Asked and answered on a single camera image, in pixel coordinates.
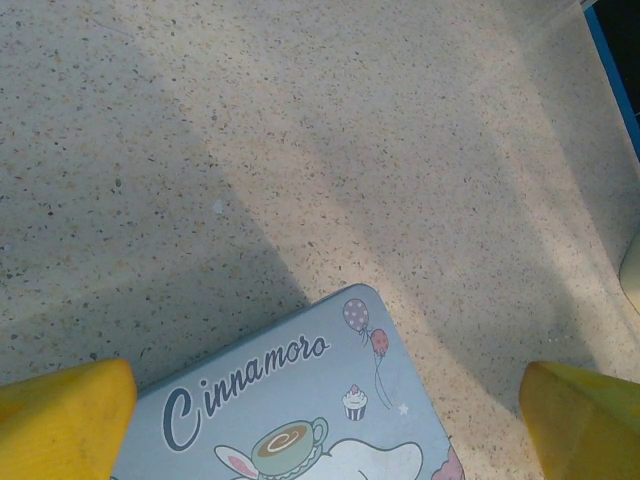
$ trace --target purple polka dot balloon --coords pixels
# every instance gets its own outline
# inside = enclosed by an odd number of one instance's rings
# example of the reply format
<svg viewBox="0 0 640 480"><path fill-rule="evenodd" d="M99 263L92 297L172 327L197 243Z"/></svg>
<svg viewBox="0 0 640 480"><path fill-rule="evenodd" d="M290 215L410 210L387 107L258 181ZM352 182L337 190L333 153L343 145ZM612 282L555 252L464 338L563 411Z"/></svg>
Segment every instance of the purple polka dot balloon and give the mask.
<svg viewBox="0 0 640 480"><path fill-rule="evenodd" d="M369 310L362 300L353 298L344 304L342 309L344 321L349 328L361 332L369 325Z"/></svg>

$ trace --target latte art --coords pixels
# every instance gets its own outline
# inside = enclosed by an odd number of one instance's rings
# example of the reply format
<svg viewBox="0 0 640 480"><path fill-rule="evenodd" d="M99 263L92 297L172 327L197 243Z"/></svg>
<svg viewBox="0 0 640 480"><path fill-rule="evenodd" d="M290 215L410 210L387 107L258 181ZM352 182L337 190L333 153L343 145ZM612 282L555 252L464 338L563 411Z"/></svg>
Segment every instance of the latte art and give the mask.
<svg viewBox="0 0 640 480"><path fill-rule="evenodd" d="M286 450L291 445L296 444L307 434L307 427L304 425L296 425L291 428L277 433L270 439L265 440L260 449L258 455L261 457L271 457Z"/></svg>

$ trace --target terrazzo floor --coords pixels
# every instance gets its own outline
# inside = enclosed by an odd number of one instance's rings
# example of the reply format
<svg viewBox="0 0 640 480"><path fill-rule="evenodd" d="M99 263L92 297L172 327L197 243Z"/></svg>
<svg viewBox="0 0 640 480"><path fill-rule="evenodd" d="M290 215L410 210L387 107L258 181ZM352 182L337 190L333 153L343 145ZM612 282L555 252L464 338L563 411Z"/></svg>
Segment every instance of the terrazzo floor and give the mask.
<svg viewBox="0 0 640 480"><path fill-rule="evenodd" d="M4 0L0 383L146 386L341 287L468 479L541 478L526 364L640 381L638 161L568 1Z"/></svg>

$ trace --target balloon string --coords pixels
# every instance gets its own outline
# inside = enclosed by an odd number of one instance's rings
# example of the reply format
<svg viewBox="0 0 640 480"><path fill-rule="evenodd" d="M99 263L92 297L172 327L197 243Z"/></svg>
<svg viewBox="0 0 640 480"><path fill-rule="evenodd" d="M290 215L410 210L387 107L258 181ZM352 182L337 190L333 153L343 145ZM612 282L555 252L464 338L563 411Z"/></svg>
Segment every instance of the balloon string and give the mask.
<svg viewBox="0 0 640 480"><path fill-rule="evenodd" d="M373 362L376 365L376 373L373 376L373 385L376 388L376 393L378 394L378 398L380 399L380 401L382 402L382 404L385 406L385 408L387 410L389 410L391 407L389 405L393 405L391 403L391 400L389 400L389 397L387 395L387 392L384 389L384 385L382 384L382 379L380 378L380 363L382 363L382 357L380 357L379 361L378 361L378 357L376 355L376 352L373 352ZM387 399L387 402L389 402L389 405L387 405L384 401L384 399L382 398L382 395L380 395L380 390L378 390L378 383L380 383L380 388L382 389L382 393L384 394L385 398Z"/></svg>

